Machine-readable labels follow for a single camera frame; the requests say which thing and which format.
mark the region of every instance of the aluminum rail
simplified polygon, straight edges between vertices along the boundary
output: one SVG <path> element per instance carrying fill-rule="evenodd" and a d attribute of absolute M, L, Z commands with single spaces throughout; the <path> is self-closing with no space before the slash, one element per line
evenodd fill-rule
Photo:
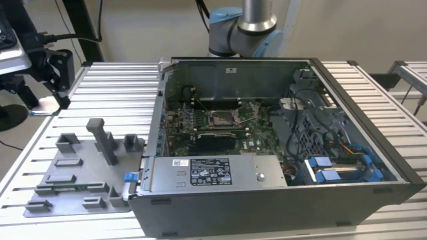
<path fill-rule="evenodd" d="M 427 182 L 427 130 L 425 125 L 372 79 L 360 66 L 325 62 L 357 104 Z M 91 117 L 106 120 L 115 137 L 137 133 L 147 140 L 158 89 L 157 63 L 94 63 L 81 69 L 71 105 L 49 117 L 0 183 L 0 239 L 149 239 L 133 212 L 26 218 L 25 204 L 34 195 L 57 154 L 61 133 L 93 139 Z M 195 239 L 400 240 L 427 238 L 427 189 L 401 205 L 381 208 L 358 226 Z"/>

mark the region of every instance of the white wall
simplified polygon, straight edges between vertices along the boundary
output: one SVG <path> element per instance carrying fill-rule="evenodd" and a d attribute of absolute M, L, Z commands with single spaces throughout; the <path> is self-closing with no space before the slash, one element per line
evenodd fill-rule
<path fill-rule="evenodd" d="M 278 27 L 282 28 L 290 0 L 274 0 Z M 63 1 L 58 0 L 67 25 L 74 33 Z M 86 0 L 94 28 L 98 29 L 99 1 Z M 242 0 L 206 0 L 210 10 L 241 6 Z M 38 31 L 67 34 L 67 29 L 54 0 L 29 1 L 26 8 Z M 203 25 L 194 0 L 106 0 L 103 6 L 102 32 L 105 41 L 101 48 L 105 60 L 110 62 L 157 62 L 161 57 L 206 56 L 209 33 Z M 77 51 L 86 61 L 78 40 Z M 71 40 L 55 43 L 53 49 L 74 52 L 75 71 L 81 61 Z M 27 77 L 27 85 L 41 98 L 50 96 L 46 87 Z M 0 105 L 22 103 L 19 97 L 0 92 Z"/>
<path fill-rule="evenodd" d="M 87 1 L 97 24 L 98 2 Z M 209 9 L 241 6 L 242 0 L 206 0 Z M 282 29 L 290 0 L 274 0 Z M 209 33 L 194 0 L 106 0 L 102 50 L 109 61 L 158 61 L 207 56 Z"/>
<path fill-rule="evenodd" d="M 356 60 L 385 72 L 427 60 L 426 0 L 302 0 L 288 56 Z"/>

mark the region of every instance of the gray block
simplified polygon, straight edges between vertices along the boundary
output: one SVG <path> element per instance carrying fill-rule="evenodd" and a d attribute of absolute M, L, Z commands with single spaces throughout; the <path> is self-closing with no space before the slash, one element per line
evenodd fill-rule
<path fill-rule="evenodd" d="M 31 200 L 26 204 L 26 209 L 33 213 L 46 213 L 50 212 L 53 204 L 49 200 Z"/>
<path fill-rule="evenodd" d="M 77 181 L 77 176 L 74 174 L 70 175 L 49 175 L 47 180 L 45 182 L 47 184 L 70 184 Z"/>
<path fill-rule="evenodd" d="M 130 206 L 129 202 L 125 201 L 122 195 L 118 194 L 115 187 L 110 189 L 109 192 L 109 201 L 115 208 Z"/>
<path fill-rule="evenodd" d="M 114 138 L 110 133 L 110 136 L 105 131 L 105 119 L 91 118 L 87 125 L 87 130 L 94 134 L 97 139 L 97 148 L 102 152 L 106 161 L 110 166 L 114 166 L 119 163 L 119 160 L 115 155 L 115 144 L 113 144 Z"/>
<path fill-rule="evenodd" d="M 125 139 L 117 139 L 117 146 L 114 154 L 119 159 L 119 164 L 115 166 L 107 164 L 103 155 L 97 149 L 94 140 L 82 140 L 79 144 L 75 144 L 75 153 L 65 154 L 61 151 L 57 153 L 46 176 L 75 175 L 75 182 L 46 184 L 45 178 L 35 189 L 37 194 L 33 199 L 35 201 L 39 201 L 41 198 L 49 200 L 53 203 L 53 207 L 50 207 L 50 211 L 47 212 L 31 212 L 26 210 L 25 216 L 27 218 L 125 213 L 131 210 L 126 203 L 121 206 L 121 199 L 113 197 L 114 204 L 110 202 L 110 190 L 113 187 L 117 191 L 123 189 L 126 173 L 135 172 L 141 168 L 143 150 L 127 152 Z M 102 197 L 106 207 L 86 209 L 83 206 L 83 198 L 86 197 Z"/>
<path fill-rule="evenodd" d="M 125 135 L 125 148 L 127 152 L 141 152 L 143 150 L 145 141 L 139 141 L 139 136 L 137 134 Z"/>
<path fill-rule="evenodd" d="M 41 184 L 35 187 L 35 193 L 39 196 L 57 195 L 57 191 L 53 189 L 54 184 Z"/>
<path fill-rule="evenodd" d="M 86 209 L 103 209 L 107 207 L 106 201 L 101 196 L 85 197 L 82 205 Z"/>
<path fill-rule="evenodd" d="M 90 186 L 87 188 L 87 190 L 91 192 L 91 193 L 109 193 L 109 190 L 110 190 L 110 186 L 107 185 L 107 183 L 103 181 L 103 182 L 99 182 L 99 185 L 98 186 Z"/>
<path fill-rule="evenodd" d="M 63 154 L 75 153 L 73 144 L 79 144 L 81 141 L 74 133 L 62 133 L 57 141 L 57 147 Z"/>
<path fill-rule="evenodd" d="M 81 158 L 78 159 L 58 159 L 55 161 L 55 167 L 79 167 L 83 165 L 83 160 Z"/>

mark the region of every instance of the black post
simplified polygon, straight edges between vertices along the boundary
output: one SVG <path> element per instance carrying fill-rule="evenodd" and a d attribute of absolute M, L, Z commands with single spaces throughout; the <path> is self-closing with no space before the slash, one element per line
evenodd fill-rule
<path fill-rule="evenodd" d="M 85 0 L 62 0 L 69 13 L 73 28 L 77 34 L 97 38 L 90 18 L 89 8 Z M 103 62 L 105 57 L 98 42 L 79 39 L 83 54 L 89 62 Z"/>

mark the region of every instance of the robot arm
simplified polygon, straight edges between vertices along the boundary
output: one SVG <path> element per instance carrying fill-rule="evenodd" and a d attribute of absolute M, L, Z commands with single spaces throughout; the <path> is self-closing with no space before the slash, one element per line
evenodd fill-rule
<path fill-rule="evenodd" d="M 0 0 L 0 90 L 18 94 L 30 110 L 39 106 L 39 100 L 26 86 L 23 75 L 43 83 L 61 109 L 71 103 L 73 52 L 47 49 L 50 38 L 38 33 L 22 0 Z"/>
<path fill-rule="evenodd" d="M 243 0 L 241 7 L 223 7 L 210 15 L 211 56 L 276 57 L 284 41 L 272 0 Z"/>

